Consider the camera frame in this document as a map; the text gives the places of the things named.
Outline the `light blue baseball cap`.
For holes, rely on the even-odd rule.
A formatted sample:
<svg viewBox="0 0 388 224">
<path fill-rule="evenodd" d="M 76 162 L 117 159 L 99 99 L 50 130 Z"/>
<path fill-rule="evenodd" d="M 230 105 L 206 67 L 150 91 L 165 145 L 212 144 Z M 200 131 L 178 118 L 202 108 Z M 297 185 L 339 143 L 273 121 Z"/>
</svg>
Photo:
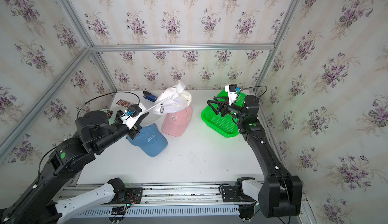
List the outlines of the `light blue baseball cap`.
<svg viewBox="0 0 388 224">
<path fill-rule="evenodd" d="M 135 139 L 126 137 L 129 143 L 133 146 L 139 147 L 149 157 L 156 157 L 168 145 L 167 139 L 159 131 L 155 123 L 142 127 Z"/>
</svg>

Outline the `pink baseball cap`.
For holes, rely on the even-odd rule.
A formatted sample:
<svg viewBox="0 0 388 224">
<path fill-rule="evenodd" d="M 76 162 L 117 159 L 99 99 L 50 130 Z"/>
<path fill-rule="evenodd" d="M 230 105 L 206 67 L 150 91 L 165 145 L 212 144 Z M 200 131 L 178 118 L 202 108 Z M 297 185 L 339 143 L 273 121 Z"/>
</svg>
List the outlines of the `pink baseball cap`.
<svg viewBox="0 0 388 224">
<path fill-rule="evenodd" d="M 161 127 L 162 133 L 173 137 L 182 136 L 191 121 L 192 113 L 191 107 L 188 106 L 182 111 L 166 114 Z"/>
</svg>

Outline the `grey white baseball cap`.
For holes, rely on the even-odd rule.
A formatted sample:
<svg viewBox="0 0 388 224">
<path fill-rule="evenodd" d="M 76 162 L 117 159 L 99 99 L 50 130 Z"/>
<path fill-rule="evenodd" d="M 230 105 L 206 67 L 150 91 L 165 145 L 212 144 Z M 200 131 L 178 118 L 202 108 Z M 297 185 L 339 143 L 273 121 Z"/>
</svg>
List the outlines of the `grey white baseball cap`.
<svg viewBox="0 0 388 224">
<path fill-rule="evenodd" d="M 142 127 L 153 124 L 163 115 L 182 111 L 192 102 L 192 95 L 186 90 L 186 85 L 181 80 L 178 80 L 174 86 L 167 88 L 157 97 L 154 105 L 147 110 L 149 115 L 142 121 Z"/>
</svg>

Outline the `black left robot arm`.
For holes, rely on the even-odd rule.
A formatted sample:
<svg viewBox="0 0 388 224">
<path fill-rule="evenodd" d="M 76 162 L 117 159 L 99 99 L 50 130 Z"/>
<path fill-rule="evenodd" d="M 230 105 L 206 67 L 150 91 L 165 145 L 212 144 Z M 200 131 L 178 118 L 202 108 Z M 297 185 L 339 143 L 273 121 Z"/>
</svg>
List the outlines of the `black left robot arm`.
<svg viewBox="0 0 388 224">
<path fill-rule="evenodd" d="M 77 118 L 77 132 L 55 147 L 37 179 L 9 208 L 1 210 L 2 224 L 62 224 L 86 209 L 111 202 L 123 201 L 127 188 L 119 178 L 68 200 L 53 201 L 53 197 L 88 163 L 95 160 L 113 143 L 125 136 L 134 139 L 140 132 L 140 123 L 147 114 L 126 114 L 109 124 L 103 111 L 91 111 Z"/>
</svg>

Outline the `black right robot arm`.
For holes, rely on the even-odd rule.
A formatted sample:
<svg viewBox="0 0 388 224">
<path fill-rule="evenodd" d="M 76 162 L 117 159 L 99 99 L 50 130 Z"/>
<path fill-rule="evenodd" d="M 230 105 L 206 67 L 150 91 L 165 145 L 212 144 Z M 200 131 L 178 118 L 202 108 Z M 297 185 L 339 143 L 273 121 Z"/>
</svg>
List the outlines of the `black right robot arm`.
<svg viewBox="0 0 388 224">
<path fill-rule="evenodd" d="M 245 96 L 242 106 L 230 103 L 227 97 L 214 97 L 208 105 L 215 114 L 236 119 L 243 139 L 253 150 L 264 175 L 261 183 L 251 177 L 238 178 L 235 196 L 242 202 L 257 203 L 266 218 L 298 216 L 301 213 L 302 181 L 281 163 L 269 144 L 264 127 L 258 119 L 259 100 Z"/>
</svg>

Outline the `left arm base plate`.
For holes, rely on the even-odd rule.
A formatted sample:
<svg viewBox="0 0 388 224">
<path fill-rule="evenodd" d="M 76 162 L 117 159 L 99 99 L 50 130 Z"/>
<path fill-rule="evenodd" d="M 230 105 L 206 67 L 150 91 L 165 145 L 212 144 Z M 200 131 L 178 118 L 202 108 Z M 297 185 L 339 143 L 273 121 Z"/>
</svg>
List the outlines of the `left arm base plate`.
<svg viewBox="0 0 388 224">
<path fill-rule="evenodd" d="M 107 204 L 140 204 L 144 188 L 127 188 L 126 192 L 116 193 Z"/>
</svg>

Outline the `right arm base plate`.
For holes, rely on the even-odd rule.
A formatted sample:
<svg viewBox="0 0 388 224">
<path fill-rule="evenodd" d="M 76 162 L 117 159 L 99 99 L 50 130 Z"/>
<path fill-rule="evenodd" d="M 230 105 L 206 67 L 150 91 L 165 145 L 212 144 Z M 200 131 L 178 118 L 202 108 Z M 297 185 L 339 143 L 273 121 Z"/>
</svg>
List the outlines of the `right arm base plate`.
<svg viewBox="0 0 388 224">
<path fill-rule="evenodd" d="M 223 202 L 255 202 L 255 199 L 244 194 L 240 186 L 221 184 L 219 192 Z"/>
</svg>

